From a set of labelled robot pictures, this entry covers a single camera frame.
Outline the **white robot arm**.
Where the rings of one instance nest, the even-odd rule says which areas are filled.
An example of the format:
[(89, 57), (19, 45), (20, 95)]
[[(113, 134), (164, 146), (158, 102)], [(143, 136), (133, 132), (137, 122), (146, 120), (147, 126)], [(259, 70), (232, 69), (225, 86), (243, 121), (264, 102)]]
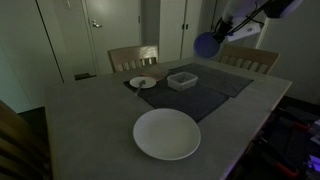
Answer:
[(252, 21), (260, 12), (267, 18), (279, 19), (293, 13), (303, 0), (228, 0), (216, 28), (213, 38), (221, 43)]

